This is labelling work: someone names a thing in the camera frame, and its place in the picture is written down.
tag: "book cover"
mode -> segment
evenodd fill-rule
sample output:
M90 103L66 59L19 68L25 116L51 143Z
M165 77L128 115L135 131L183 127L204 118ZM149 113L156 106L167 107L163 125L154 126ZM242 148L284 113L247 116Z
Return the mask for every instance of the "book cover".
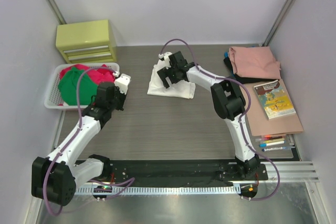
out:
M293 104L278 80L254 86L254 90L268 119L296 113Z

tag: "yellow cabinet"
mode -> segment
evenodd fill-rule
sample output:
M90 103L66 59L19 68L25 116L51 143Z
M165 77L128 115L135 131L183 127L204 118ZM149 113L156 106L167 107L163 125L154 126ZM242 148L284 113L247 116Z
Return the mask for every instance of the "yellow cabinet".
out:
M107 19L57 27L56 47L67 63L116 62L115 43Z

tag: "green cloth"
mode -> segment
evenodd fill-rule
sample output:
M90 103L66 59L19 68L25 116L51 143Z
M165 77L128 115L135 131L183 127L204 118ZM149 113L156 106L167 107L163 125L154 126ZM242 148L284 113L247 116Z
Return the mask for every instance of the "green cloth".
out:
M68 105L77 105L76 88L80 75L85 70L79 70L75 67L71 68L59 81L58 89L61 92L62 99ZM89 105L91 97L97 94L98 85L95 84L90 77L85 74L80 81L79 102L80 105Z

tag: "floor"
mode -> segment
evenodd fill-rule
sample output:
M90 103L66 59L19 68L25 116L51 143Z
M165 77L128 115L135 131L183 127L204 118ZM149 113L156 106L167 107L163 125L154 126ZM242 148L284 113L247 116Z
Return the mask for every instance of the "floor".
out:
M222 76L230 72L223 63L226 45L192 46L198 63ZM161 46L119 47L118 64L132 81L124 111L114 111L112 119L87 145L79 159L99 154L110 159L225 159L234 158L229 130L213 109L211 94L196 87L194 99L147 95L153 65ZM191 62L185 46L168 46L181 51ZM76 111L66 112L59 141L78 121ZM271 158L292 158L291 151L266 153Z
M275 183L260 184L257 197L268 195L274 187ZM235 194L126 196L107 202L92 199L77 196L59 217L50 217L43 204L36 223L318 223L305 183L283 183L272 198L259 202L241 200Z

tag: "robotic arm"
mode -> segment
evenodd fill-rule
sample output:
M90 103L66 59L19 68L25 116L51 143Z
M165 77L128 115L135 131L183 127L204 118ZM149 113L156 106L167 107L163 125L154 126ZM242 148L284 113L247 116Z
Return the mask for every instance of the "robotic arm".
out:
M193 82L211 93L215 111L220 118L224 119L231 133L235 146L238 172L242 178L254 175L260 166L260 160L259 156L253 153L246 145L238 121L245 111L244 106L246 104L239 86L233 82L221 80L220 76L210 73L200 66L197 68L193 62L187 63L181 52L175 54L166 52L159 55L159 59L165 62L165 67L160 69L157 74L166 88L170 86L167 81L168 78L171 84L182 80ZM245 116L241 120L244 132L248 132ZM246 134L246 140L252 146L248 134Z
M123 110L131 77L122 74L114 83L103 82L97 88L97 95L82 112L82 127L72 142L64 149L53 166L47 184L48 200L66 206L74 196L76 187L97 178L110 176L111 166L107 157L91 155L84 163L75 162L89 141L111 119L113 110ZM43 182L51 161L70 141L79 127L79 121L66 139L46 158L37 157L32 166L31 194L43 199Z

